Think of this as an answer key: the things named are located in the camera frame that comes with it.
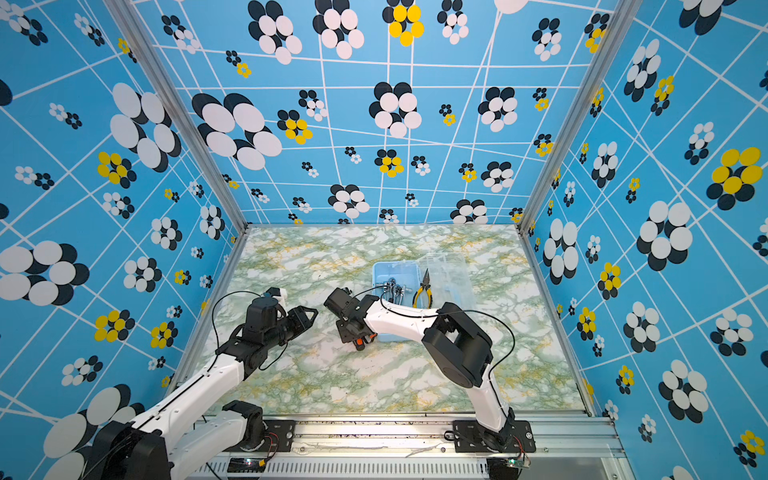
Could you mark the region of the yellow-handled pliers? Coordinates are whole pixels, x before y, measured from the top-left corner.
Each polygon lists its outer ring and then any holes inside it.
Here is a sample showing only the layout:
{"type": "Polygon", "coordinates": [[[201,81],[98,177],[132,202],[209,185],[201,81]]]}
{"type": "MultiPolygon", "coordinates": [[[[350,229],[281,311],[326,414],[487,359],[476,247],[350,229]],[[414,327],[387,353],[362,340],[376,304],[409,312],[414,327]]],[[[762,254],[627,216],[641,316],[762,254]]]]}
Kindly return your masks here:
{"type": "Polygon", "coordinates": [[[419,283],[419,286],[412,298],[413,308],[431,309],[433,305],[433,294],[431,290],[431,281],[429,270],[426,269],[419,283]]]}

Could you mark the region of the chrome ratchet wrench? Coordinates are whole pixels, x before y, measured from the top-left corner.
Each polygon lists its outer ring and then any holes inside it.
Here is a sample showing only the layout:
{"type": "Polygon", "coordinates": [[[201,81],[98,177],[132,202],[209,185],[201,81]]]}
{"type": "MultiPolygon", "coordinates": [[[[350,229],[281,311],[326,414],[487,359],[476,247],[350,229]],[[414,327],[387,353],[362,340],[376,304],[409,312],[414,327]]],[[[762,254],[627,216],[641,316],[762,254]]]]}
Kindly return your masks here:
{"type": "Polygon", "coordinates": [[[398,284],[394,277],[388,279],[383,286],[382,298],[390,303],[401,305],[405,289],[398,284]]]}

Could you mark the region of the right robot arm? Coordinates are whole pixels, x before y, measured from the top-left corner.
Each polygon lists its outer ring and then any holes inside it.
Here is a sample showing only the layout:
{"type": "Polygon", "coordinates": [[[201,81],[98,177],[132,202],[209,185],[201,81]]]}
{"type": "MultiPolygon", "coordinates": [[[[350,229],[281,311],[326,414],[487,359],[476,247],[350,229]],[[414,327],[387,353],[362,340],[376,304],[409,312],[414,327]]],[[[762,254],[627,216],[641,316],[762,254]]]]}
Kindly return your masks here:
{"type": "Polygon", "coordinates": [[[492,339],[458,305],[446,302],[437,309],[420,309],[376,295],[358,299],[337,288],[324,306],[336,317],[342,343],[358,351],[381,335],[422,344],[443,375],[466,391],[487,447],[501,452],[512,444],[515,415],[498,392],[492,339]]]}

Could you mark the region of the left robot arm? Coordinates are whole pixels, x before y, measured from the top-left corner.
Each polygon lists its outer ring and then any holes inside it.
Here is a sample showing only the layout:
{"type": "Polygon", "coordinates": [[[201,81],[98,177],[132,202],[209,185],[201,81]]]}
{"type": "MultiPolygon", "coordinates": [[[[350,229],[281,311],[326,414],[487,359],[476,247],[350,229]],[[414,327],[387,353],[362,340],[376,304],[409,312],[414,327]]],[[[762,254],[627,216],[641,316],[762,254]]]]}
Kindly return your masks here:
{"type": "Polygon", "coordinates": [[[317,315],[310,307],[285,308],[277,289],[257,296],[209,364],[155,406],[97,434],[81,478],[185,479],[232,447],[274,455],[280,438],[260,406],[231,401],[210,420],[203,417],[225,393],[265,370],[270,351],[308,331],[317,315]]]}

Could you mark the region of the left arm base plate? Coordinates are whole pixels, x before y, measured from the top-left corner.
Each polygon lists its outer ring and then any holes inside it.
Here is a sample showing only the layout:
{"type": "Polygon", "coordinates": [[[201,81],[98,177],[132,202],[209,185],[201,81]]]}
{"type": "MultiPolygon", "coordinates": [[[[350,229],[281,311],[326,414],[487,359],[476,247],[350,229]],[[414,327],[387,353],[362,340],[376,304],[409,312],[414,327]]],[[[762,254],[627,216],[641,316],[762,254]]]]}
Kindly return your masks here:
{"type": "Polygon", "coordinates": [[[297,422],[294,420],[264,420],[263,426],[259,430],[260,437],[256,440],[242,440],[238,444],[227,448],[226,452],[290,452],[293,446],[296,426],[297,422]]]}

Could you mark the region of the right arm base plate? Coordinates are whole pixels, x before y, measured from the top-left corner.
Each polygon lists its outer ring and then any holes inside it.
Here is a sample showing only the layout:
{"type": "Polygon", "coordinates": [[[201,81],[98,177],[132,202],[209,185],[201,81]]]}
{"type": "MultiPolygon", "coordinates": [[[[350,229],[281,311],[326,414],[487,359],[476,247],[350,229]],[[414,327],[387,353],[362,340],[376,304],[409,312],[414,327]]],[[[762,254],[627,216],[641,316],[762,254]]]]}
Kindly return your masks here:
{"type": "Polygon", "coordinates": [[[500,432],[481,426],[476,420],[455,420],[446,431],[458,453],[529,454],[537,451],[529,422],[511,420],[500,432]]]}

